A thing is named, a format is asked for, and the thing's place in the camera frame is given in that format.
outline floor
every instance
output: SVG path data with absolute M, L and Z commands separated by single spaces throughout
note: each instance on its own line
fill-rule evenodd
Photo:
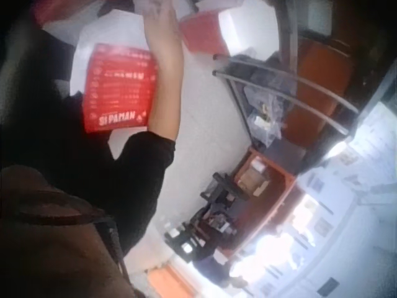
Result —
M 69 20 L 45 29 L 76 45 L 81 28 L 96 18 L 96 1 Z M 190 14 L 186 0 L 174 0 L 178 18 Z M 131 273 L 167 261 L 172 251 L 162 234 L 188 220 L 205 201 L 199 194 L 211 183 L 212 174 L 230 172 L 244 156 L 250 142 L 226 84 L 212 76 L 216 68 L 210 55 L 194 55 L 184 48 L 185 76 L 182 88 L 181 130 L 174 163 L 167 170 L 157 213 L 142 241 L 130 252 L 126 264 Z M 122 140 L 113 140 L 118 151 Z

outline red package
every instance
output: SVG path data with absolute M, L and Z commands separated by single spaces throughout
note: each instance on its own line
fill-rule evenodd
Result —
M 83 100 L 86 132 L 146 126 L 156 79 L 157 66 L 150 52 L 97 44 Z

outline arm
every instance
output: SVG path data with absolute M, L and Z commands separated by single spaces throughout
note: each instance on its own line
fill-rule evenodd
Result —
M 148 130 L 176 140 L 181 121 L 181 89 L 184 74 L 182 42 L 171 0 L 163 0 L 159 11 L 144 15 L 145 35 L 158 63 L 158 85 Z

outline forearm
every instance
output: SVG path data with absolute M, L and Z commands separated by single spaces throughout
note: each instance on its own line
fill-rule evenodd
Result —
M 148 130 L 170 140 L 176 140 L 181 122 L 182 79 L 183 65 L 174 69 L 159 66 Z

